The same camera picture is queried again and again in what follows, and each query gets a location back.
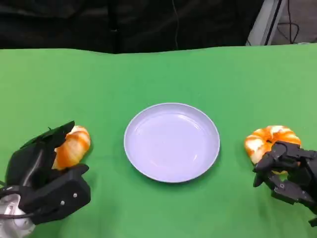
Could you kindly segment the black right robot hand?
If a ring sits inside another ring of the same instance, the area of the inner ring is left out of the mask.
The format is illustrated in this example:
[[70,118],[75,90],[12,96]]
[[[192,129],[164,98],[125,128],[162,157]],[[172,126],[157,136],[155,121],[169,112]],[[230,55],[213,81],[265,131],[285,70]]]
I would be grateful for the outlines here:
[[289,204],[300,203],[317,213],[317,152],[298,144],[277,141],[254,166],[253,187],[265,183],[271,196]]

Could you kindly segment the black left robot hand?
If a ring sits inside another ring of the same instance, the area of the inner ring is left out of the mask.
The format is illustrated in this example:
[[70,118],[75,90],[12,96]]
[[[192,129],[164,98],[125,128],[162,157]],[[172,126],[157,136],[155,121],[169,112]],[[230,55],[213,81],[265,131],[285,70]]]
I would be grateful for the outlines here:
[[15,151],[6,169],[1,198],[17,194],[22,215],[5,215],[1,219],[29,218],[33,224],[62,220],[91,201],[91,189],[82,175],[89,170],[78,164],[59,171],[53,168],[55,149],[66,142],[75,126],[70,121],[32,138]]

